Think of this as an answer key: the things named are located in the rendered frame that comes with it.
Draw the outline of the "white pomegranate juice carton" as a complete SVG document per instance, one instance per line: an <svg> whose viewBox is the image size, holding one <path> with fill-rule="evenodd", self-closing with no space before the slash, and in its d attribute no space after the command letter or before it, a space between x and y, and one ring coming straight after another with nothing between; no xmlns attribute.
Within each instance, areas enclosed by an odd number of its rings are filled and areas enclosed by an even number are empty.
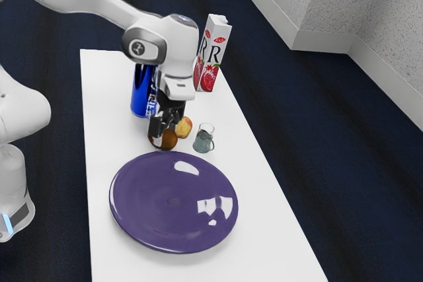
<svg viewBox="0 0 423 282"><path fill-rule="evenodd" d="M194 66L194 88L211 92L229 40L232 26L224 15L209 14Z"/></svg>

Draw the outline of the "brown kiwi fruit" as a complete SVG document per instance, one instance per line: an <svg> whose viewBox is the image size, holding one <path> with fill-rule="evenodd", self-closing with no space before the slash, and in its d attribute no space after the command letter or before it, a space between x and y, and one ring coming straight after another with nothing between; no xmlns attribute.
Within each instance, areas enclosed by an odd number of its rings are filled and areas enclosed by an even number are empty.
<svg viewBox="0 0 423 282"><path fill-rule="evenodd" d="M169 151L176 147L178 137L176 132L170 128L166 128L161 137L147 136L148 140L157 149Z"/></svg>

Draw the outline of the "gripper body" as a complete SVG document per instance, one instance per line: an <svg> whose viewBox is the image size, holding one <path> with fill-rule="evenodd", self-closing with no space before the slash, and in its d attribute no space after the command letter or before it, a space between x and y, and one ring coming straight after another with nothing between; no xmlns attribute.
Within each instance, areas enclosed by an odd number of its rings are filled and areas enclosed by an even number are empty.
<svg viewBox="0 0 423 282"><path fill-rule="evenodd" d="M157 93L158 109L156 116L163 116L164 120L169 120L170 115L179 111L181 119L184 116L186 102L183 100L171 100L162 90Z"/></svg>

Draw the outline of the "purple plate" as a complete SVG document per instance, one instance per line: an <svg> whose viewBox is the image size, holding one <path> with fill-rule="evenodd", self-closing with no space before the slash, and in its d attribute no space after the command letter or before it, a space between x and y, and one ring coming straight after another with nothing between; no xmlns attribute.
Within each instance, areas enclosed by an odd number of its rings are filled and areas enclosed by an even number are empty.
<svg viewBox="0 0 423 282"><path fill-rule="evenodd" d="M127 162L113 178L109 204L118 226L142 245L172 254L214 247L235 226L239 204L211 163L176 151Z"/></svg>

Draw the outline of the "blue drink can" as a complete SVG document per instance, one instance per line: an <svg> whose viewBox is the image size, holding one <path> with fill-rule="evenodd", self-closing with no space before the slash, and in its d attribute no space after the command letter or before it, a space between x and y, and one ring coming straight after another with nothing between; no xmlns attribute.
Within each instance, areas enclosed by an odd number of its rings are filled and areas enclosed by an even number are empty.
<svg viewBox="0 0 423 282"><path fill-rule="evenodd" d="M157 109L156 65L136 64L130 108L139 118L149 119Z"/></svg>

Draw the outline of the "grey glass measuring cup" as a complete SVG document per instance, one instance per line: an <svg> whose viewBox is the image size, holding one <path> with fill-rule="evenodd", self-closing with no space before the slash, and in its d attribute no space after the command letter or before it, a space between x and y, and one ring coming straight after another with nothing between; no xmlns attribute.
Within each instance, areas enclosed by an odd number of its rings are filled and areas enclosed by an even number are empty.
<svg viewBox="0 0 423 282"><path fill-rule="evenodd" d="M215 128L210 123L201 123L192 148L198 153L208 153L215 149L213 134Z"/></svg>

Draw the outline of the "yellow red apple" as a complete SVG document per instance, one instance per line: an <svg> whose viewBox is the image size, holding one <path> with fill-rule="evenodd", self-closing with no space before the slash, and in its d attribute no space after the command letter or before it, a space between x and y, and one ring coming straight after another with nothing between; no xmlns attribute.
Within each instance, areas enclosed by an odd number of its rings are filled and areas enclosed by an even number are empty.
<svg viewBox="0 0 423 282"><path fill-rule="evenodd" d="M176 126L176 129L175 129L176 136L179 139L186 139L189 136L190 132L192 131L192 126L193 126L192 120L189 117L184 116L179 121L178 125Z"/></svg>

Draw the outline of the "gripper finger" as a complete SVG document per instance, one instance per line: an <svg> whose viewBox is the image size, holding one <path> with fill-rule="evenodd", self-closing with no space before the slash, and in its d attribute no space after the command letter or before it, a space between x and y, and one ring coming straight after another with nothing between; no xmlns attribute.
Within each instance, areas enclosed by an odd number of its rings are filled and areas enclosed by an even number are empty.
<svg viewBox="0 0 423 282"><path fill-rule="evenodd" d="M163 116L151 116L149 119L148 135L154 138L162 136L165 130L165 120Z"/></svg>
<svg viewBox="0 0 423 282"><path fill-rule="evenodd" d="M173 112L169 118L168 128L171 130L175 130L180 120L181 120L181 116L179 111Z"/></svg>

